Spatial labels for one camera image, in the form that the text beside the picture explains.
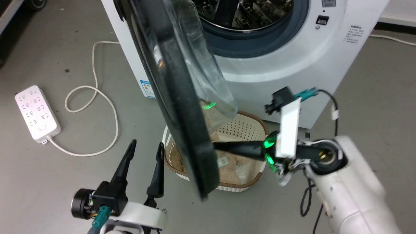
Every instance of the teal cable connector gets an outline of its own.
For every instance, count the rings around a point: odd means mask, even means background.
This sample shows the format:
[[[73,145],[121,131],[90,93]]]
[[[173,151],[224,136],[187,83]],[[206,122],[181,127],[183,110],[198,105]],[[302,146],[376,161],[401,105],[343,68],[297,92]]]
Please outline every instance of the teal cable connector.
[[[314,96],[316,96],[316,95],[318,95],[318,94],[319,94],[318,89],[316,89],[316,88],[314,87],[314,88],[309,89],[309,90],[303,90],[302,92],[295,94],[295,95],[294,95],[294,97],[295,97],[296,99],[298,99],[298,98],[302,98],[302,102],[303,102],[303,101],[305,101],[306,99],[308,99],[308,98],[310,98],[310,97],[314,97]]]
[[[100,231],[104,224],[107,222],[108,218],[111,215],[111,208],[102,206],[100,211],[98,211],[97,216],[95,217],[94,221],[92,222],[92,228]]]

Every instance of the washing machine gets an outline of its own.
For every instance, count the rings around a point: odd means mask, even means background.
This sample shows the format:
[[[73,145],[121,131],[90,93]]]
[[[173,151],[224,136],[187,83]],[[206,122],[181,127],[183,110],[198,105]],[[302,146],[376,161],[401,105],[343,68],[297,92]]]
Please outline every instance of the washing machine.
[[[121,0],[102,0],[145,96],[154,97]],[[264,113],[271,94],[317,87],[334,93],[389,0],[192,0],[227,86],[242,111]],[[302,104],[299,126],[310,129],[328,103]]]

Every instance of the power strip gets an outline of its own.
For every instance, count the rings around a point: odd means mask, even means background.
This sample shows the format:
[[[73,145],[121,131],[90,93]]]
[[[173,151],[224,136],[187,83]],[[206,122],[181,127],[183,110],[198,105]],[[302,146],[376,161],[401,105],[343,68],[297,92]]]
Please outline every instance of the power strip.
[[[47,137],[54,137],[61,132],[61,126],[38,86],[33,85],[16,94],[15,100],[32,138],[37,143],[46,144]]]

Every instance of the brown basket trim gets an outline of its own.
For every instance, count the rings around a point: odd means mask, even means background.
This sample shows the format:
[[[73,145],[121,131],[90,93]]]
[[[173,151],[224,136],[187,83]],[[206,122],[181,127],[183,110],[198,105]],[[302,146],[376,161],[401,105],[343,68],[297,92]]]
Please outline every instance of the brown basket trim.
[[[244,111],[238,111],[238,114],[247,116],[247,117],[252,118],[252,119],[255,119],[257,122],[259,122],[261,124],[261,126],[264,129],[265,134],[266,135],[269,134],[269,130],[267,129],[266,124],[263,122],[263,120],[261,120],[257,116],[252,115],[252,114],[249,114],[249,113],[244,112]],[[167,168],[169,168],[169,170],[171,170],[171,171],[173,171],[173,172],[175,172],[175,173],[177,173],[179,175],[188,177],[188,174],[186,172],[179,171],[178,169],[174,168],[172,165],[169,164],[169,162],[168,162],[168,160],[166,158],[166,152],[165,152],[164,159],[165,159],[164,160],[165,161],[165,165],[166,165]],[[244,189],[244,188],[250,187],[253,184],[255,184],[260,179],[261,175],[262,175],[261,172],[257,173],[257,176],[254,177],[254,179],[252,179],[250,182],[245,183],[245,184],[227,184],[227,183],[220,183],[219,186],[224,186],[224,187],[228,187],[228,188],[236,188],[236,189]]]

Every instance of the black wheel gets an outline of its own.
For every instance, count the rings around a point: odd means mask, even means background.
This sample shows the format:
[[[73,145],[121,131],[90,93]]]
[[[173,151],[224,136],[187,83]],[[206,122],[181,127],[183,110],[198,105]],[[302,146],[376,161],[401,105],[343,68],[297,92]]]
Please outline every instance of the black wheel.
[[[47,0],[25,0],[27,7],[31,10],[42,10],[46,6]]]

